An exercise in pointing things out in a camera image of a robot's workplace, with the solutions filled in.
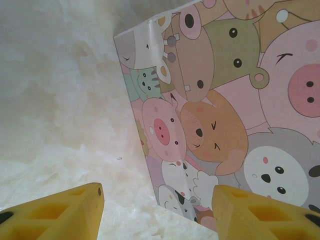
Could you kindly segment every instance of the pink cheek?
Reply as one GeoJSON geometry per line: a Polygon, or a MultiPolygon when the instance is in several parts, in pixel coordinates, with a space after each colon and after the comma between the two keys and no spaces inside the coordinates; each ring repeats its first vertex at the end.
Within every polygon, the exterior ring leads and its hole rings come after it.
{"type": "Polygon", "coordinates": [[[198,107],[196,108],[196,111],[197,111],[198,113],[203,113],[203,112],[204,112],[204,108],[203,108],[202,106],[198,106],[198,107]]]}
{"type": "Polygon", "coordinates": [[[309,52],[314,52],[318,48],[318,42],[315,39],[310,39],[305,44],[305,49],[309,52]]]}
{"type": "Polygon", "coordinates": [[[205,152],[203,153],[203,155],[204,155],[205,157],[207,157],[207,158],[210,158],[210,157],[211,157],[211,154],[210,154],[209,152],[207,152],[207,151],[205,151],[205,152]]]}
{"type": "Polygon", "coordinates": [[[263,163],[267,164],[268,162],[269,162],[269,159],[266,156],[264,156],[263,157],[263,163]]]}

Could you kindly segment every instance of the white fur rug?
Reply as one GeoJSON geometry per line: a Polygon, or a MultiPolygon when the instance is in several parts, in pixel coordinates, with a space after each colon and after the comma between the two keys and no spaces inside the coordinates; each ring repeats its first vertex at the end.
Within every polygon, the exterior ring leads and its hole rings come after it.
{"type": "Polygon", "coordinates": [[[188,0],[0,1],[0,210],[90,182],[99,239],[215,239],[157,206],[113,36],[188,0]]]}

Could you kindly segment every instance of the cartoon nose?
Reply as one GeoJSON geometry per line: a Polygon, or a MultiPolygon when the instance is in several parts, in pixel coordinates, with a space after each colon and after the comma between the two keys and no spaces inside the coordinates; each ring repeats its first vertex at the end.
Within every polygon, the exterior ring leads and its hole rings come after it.
{"type": "Polygon", "coordinates": [[[263,181],[265,181],[268,184],[271,182],[271,178],[270,178],[269,174],[263,174],[263,175],[261,175],[261,178],[263,181]]]}
{"type": "Polygon", "coordinates": [[[170,134],[167,125],[160,118],[154,120],[155,135],[163,145],[168,145],[170,142],[170,134]]]}
{"type": "Polygon", "coordinates": [[[290,79],[288,96],[293,108],[301,115],[320,117],[320,64],[300,67],[290,79]]]}

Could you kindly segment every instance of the yellow robotic claw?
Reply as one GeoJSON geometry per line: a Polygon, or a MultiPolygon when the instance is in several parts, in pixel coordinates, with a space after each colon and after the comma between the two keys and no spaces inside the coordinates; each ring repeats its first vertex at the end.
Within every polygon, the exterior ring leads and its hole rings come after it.
{"type": "Polygon", "coordinates": [[[89,183],[0,212],[0,240],[96,240],[104,210],[100,183],[89,183]]]}
{"type": "Polygon", "coordinates": [[[238,188],[215,186],[212,209],[220,240],[320,240],[320,214],[238,188]]]}

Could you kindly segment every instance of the box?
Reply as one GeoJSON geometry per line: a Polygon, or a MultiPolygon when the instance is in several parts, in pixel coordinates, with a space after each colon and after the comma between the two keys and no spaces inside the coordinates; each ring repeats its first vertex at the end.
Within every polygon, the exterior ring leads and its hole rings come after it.
{"type": "Polygon", "coordinates": [[[157,202],[215,185],[320,213],[320,1],[203,0],[114,37],[157,202]]]}

